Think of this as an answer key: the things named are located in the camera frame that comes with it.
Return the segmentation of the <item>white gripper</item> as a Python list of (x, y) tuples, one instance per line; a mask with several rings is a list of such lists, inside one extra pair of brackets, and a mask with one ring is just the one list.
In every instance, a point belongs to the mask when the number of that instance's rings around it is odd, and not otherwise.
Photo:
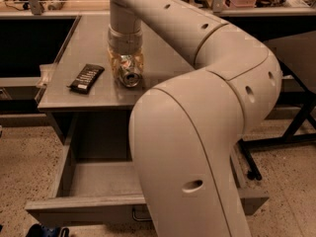
[(142, 53), (142, 31), (131, 34), (122, 34), (112, 28), (108, 29), (108, 59), (115, 79), (120, 76), (121, 56), (132, 54), (136, 68), (140, 73), (144, 70)]

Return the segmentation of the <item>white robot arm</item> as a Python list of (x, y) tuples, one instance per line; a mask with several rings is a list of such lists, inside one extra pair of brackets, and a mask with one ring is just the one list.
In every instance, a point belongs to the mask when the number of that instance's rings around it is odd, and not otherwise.
[(234, 145), (274, 107), (274, 54), (238, 27), (181, 0), (110, 0), (111, 27), (144, 22), (193, 71), (135, 104), (131, 156), (158, 237), (252, 237), (230, 167)]

